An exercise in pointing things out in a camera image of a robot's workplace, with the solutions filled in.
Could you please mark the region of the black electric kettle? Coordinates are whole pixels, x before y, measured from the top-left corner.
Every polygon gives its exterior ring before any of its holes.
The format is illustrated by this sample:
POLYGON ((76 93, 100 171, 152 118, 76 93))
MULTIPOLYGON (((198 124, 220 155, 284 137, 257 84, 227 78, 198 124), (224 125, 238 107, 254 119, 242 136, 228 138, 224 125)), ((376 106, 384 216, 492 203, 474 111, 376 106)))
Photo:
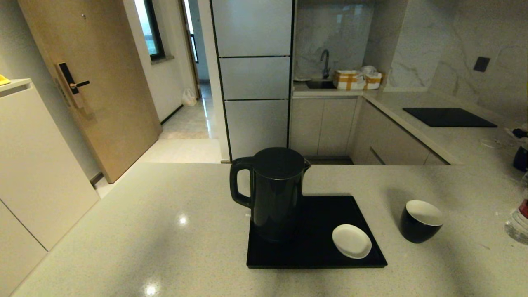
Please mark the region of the black electric kettle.
POLYGON ((302 180, 310 167, 300 153, 287 147, 269 147, 232 162, 231 197, 251 210, 253 227, 264 240, 277 243, 292 237, 300 216, 302 180), (249 196, 239 191, 241 170, 249 171, 249 196))

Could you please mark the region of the black cup white inside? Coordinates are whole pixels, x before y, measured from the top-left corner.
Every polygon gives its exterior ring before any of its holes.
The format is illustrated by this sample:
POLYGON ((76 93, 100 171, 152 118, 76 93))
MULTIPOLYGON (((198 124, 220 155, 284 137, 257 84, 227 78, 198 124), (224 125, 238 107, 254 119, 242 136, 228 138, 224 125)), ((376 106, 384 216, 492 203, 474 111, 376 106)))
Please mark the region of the black cup white inside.
POLYGON ((422 200, 408 201, 402 210, 399 228, 408 241, 421 244, 431 239, 443 227, 443 213, 422 200))

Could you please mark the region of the clear water bottle red cap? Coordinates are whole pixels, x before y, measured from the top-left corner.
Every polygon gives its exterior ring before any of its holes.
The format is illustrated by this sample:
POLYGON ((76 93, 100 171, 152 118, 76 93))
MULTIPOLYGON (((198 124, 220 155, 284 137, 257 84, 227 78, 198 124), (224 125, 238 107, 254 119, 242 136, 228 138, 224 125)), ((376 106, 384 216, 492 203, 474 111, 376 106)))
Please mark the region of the clear water bottle red cap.
POLYGON ((524 199, 510 213, 507 222, 505 222, 504 230, 513 240, 528 246, 528 199, 524 199))

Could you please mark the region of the beige base cabinet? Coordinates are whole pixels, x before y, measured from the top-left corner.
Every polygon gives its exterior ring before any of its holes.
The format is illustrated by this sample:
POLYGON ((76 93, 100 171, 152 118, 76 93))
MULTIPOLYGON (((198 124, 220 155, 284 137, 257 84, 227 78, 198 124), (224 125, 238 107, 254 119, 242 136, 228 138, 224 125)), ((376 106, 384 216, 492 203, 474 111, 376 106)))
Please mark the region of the beige base cabinet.
POLYGON ((289 146, 305 157, 349 156, 357 97, 293 99, 290 109, 289 146))
POLYGON ((350 157, 356 165, 449 164, 367 100, 361 105, 350 157))

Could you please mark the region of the tall grey refrigerator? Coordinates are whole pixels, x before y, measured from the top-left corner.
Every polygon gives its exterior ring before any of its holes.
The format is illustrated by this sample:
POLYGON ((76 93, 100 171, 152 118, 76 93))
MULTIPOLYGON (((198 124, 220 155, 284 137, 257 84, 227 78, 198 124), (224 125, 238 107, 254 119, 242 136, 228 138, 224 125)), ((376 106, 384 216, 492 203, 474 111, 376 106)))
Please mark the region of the tall grey refrigerator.
POLYGON ((232 159, 288 143, 294 0, 210 0, 232 159))

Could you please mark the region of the yellow striped white box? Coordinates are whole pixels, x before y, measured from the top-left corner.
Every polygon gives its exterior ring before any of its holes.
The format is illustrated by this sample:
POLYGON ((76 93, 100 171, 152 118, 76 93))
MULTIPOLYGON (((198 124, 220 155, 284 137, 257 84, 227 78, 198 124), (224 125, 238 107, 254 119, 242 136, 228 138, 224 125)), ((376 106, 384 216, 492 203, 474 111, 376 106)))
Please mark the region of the yellow striped white box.
POLYGON ((336 70, 332 79, 337 90, 362 90, 365 78, 358 70, 336 70))

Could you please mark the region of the black rectangular tray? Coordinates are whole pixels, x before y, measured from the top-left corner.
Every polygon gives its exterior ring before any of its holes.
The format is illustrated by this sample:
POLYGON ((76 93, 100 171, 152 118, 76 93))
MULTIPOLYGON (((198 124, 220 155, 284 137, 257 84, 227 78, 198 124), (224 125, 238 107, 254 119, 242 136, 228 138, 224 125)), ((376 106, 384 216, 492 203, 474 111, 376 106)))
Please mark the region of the black rectangular tray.
POLYGON ((251 269, 351 269, 383 268, 388 265, 355 198, 345 196, 306 196, 300 222, 292 238, 272 243, 258 236, 250 224, 247 267, 251 269), (371 240, 369 254, 361 259, 343 255, 332 240, 332 231, 351 224, 371 240))

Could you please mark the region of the small white saucer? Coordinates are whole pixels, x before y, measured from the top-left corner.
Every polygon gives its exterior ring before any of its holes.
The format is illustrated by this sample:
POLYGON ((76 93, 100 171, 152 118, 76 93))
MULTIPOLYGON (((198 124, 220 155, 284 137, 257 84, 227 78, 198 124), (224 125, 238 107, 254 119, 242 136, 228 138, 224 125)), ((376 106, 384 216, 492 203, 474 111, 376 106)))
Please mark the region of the small white saucer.
POLYGON ((372 249, 372 241, 359 227, 341 224, 332 231, 332 242, 344 256, 353 259, 366 258, 372 249))

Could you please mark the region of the cardboard box yellow tape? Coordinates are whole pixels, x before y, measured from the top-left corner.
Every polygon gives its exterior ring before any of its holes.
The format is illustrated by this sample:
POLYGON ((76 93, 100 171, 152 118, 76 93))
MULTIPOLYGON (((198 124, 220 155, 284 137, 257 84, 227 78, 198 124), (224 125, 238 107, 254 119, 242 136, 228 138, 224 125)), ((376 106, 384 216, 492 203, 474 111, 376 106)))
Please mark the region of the cardboard box yellow tape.
POLYGON ((381 85, 383 73, 363 73, 363 77, 365 81, 363 90, 377 90, 381 85))

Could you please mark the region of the dark framed window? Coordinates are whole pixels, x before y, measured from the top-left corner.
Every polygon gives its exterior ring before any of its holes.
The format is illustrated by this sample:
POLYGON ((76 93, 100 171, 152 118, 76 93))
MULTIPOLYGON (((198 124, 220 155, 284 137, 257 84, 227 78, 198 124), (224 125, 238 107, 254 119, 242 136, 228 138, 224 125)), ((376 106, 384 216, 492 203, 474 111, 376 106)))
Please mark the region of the dark framed window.
POLYGON ((134 0, 134 5, 151 61, 166 58, 153 0, 134 0))

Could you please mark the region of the light wooden door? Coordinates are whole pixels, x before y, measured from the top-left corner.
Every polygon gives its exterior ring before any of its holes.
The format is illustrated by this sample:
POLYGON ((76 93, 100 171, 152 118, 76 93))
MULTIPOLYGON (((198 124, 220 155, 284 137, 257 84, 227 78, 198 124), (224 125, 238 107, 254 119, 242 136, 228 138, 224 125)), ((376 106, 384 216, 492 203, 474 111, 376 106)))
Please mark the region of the light wooden door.
POLYGON ((123 0, 17 0, 68 110, 108 183, 116 182, 161 134, 123 0), (64 93, 66 62, 85 107, 64 93))

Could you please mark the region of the black induction cooktop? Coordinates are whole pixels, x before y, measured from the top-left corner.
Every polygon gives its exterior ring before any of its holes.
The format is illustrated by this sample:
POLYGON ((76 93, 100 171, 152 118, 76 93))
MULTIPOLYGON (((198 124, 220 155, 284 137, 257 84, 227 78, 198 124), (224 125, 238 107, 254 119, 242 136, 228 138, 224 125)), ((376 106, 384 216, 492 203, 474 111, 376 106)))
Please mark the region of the black induction cooktop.
POLYGON ((430 127, 488 127, 497 125, 462 108, 403 108, 430 127))

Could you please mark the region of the white storage cabinet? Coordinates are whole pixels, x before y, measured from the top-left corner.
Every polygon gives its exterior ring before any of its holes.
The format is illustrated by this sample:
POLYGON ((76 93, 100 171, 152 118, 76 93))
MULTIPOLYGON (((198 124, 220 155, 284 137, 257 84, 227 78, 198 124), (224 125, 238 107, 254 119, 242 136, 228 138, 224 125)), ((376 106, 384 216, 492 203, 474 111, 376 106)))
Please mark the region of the white storage cabinet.
POLYGON ((0 86, 0 297, 98 201, 32 80, 0 86))

